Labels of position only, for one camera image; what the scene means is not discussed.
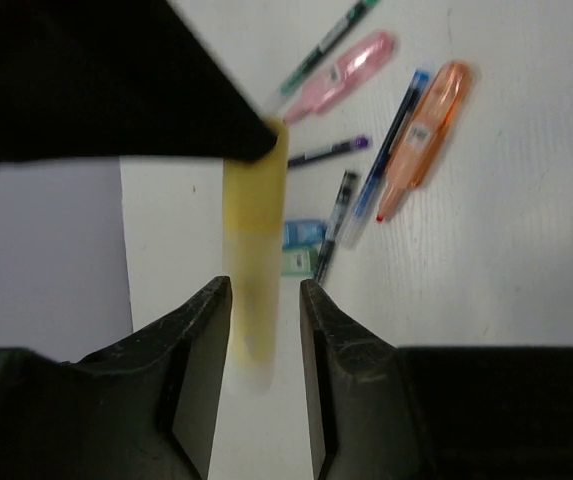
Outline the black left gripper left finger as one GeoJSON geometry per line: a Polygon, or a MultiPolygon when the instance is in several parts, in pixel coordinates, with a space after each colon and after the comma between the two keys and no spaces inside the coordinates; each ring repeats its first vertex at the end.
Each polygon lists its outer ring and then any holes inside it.
{"type": "Polygon", "coordinates": [[[205,479],[229,336],[230,281],[67,366],[75,407],[63,479],[205,479]]]}

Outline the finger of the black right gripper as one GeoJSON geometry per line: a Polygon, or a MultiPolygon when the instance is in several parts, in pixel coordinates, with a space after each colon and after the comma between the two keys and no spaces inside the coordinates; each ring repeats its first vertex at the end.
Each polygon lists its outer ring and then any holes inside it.
{"type": "Polygon", "coordinates": [[[0,164],[252,163],[277,133],[166,1],[0,1],[0,164]]]}

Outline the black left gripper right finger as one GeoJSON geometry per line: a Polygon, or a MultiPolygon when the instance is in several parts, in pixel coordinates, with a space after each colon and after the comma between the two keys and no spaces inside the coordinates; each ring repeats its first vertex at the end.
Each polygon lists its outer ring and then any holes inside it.
{"type": "Polygon", "coordinates": [[[313,280],[300,285],[300,332],[314,478],[405,478],[406,405],[396,349],[313,280]]]}

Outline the yellow highlighter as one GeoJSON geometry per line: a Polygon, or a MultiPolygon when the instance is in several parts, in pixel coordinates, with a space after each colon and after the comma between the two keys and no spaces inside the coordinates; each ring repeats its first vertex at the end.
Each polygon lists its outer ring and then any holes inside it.
{"type": "Polygon", "coordinates": [[[223,268],[232,291],[227,384],[234,391],[263,394],[271,386],[275,363],[280,237],[226,230],[223,268]]]}

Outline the yellow highlighter cap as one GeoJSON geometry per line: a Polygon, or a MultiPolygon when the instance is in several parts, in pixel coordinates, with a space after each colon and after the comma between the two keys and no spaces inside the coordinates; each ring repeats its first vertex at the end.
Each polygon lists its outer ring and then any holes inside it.
{"type": "Polygon", "coordinates": [[[265,123],[277,135],[272,150],[252,164],[225,160],[222,219],[225,232],[277,235],[285,203],[289,130],[281,119],[265,123]]]}

